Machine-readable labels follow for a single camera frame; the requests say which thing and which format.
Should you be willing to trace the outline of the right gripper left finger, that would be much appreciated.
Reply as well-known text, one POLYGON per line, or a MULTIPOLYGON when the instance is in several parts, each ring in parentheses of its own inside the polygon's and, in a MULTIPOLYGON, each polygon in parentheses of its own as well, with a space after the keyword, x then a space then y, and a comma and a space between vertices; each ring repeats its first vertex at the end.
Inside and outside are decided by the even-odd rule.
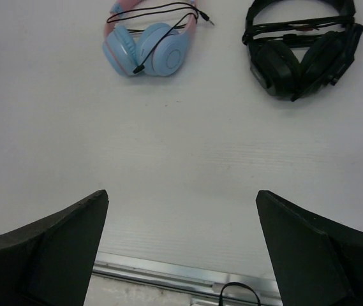
POLYGON ((0 305, 83 305, 107 210, 99 190, 0 235, 0 305))

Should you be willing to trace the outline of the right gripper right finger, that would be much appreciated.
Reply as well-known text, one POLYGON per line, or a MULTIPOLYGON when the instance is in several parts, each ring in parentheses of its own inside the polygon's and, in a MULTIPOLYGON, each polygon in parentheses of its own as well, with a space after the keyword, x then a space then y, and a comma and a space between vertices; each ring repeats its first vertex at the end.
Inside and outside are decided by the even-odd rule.
POLYGON ((271 191, 256 207, 283 305, 363 305, 363 232, 271 191))

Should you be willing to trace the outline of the pink and blue cat-ear headphones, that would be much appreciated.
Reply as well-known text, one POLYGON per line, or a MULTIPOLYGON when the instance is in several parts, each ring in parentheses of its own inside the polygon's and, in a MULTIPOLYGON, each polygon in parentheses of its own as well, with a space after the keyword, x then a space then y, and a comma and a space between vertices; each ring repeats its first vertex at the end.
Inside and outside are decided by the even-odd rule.
POLYGON ((117 21, 104 27, 102 50, 107 61, 125 77, 139 73, 166 77, 182 65, 196 29, 196 15, 189 15, 186 27, 179 32, 166 23, 150 25, 137 40, 117 21))

